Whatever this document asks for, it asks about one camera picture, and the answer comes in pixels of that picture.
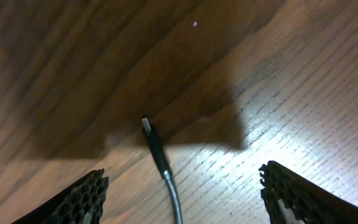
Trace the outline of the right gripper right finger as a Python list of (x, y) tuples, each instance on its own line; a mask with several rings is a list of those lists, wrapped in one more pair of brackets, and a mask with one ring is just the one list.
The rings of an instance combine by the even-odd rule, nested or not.
[(270, 223), (358, 223), (358, 207), (276, 161), (259, 168)]

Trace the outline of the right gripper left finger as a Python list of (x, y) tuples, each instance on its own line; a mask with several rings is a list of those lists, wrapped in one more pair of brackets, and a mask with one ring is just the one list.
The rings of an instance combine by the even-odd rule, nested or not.
[(103, 174), (90, 171), (13, 224), (99, 224), (109, 187)]

